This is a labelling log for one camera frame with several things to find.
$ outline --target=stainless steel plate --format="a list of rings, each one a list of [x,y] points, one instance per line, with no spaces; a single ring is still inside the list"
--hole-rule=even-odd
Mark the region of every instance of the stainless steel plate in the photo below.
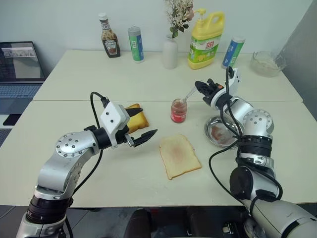
[[[227,124],[238,132],[237,126],[230,120],[226,120]],[[208,139],[215,145],[220,147],[228,147],[237,139],[233,138],[234,134],[222,123],[220,116],[210,118],[205,124],[205,133]]]

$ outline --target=dish soap bottle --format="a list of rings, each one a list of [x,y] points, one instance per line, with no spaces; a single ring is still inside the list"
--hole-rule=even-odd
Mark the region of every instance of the dish soap bottle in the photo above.
[[[108,17],[105,13],[99,14],[99,21],[103,32],[101,34],[101,41],[103,42],[105,51],[109,58],[120,56],[120,46],[118,42],[117,35],[111,30]]]
[[[207,18],[203,18],[206,9],[200,8],[194,12],[199,12],[201,17],[192,32],[187,60],[192,69],[198,69],[213,62],[224,28],[224,13],[213,12]]]

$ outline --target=robotic arm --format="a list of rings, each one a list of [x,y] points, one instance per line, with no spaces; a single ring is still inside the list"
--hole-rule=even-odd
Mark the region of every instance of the robotic arm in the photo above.
[[[229,92],[234,95],[241,78],[237,69],[228,70]],[[270,114],[226,94],[225,88],[211,79],[207,84],[197,81],[195,85],[209,106],[222,110],[232,120],[233,115],[243,131],[237,141],[238,167],[230,176],[232,195],[247,208],[269,238],[317,238],[316,217],[293,203],[280,200],[282,187],[276,181],[274,161],[270,157],[274,128]]]
[[[128,134],[130,117],[142,109],[124,109],[122,105],[102,97],[104,112],[100,119],[103,127],[90,126],[81,132],[63,135],[55,151],[43,165],[33,198],[24,214],[17,238],[57,238],[66,220],[66,210],[85,163],[101,150],[128,143],[136,147],[148,141],[157,130],[148,131],[134,139]]]

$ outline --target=laptop screen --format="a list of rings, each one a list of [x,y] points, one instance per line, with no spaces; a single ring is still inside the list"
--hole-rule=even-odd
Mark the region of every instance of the laptop screen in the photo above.
[[[32,42],[0,42],[0,83],[44,82]]]

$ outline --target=blue cylindrical container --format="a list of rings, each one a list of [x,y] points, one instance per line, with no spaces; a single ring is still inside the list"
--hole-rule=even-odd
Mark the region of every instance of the blue cylindrical container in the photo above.
[[[137,26],[132,26],[128,29],[128,34],[133,60],[135,63],[141,63],[144,61],[141,29]]]
[[[246,40],[245,38],[238,37],[238,36],[232,37],[232,40],[228,47],[227,53],[224,56],[221,67],[223,68],[227,68],[228,66],[233,67],[245,40]]]

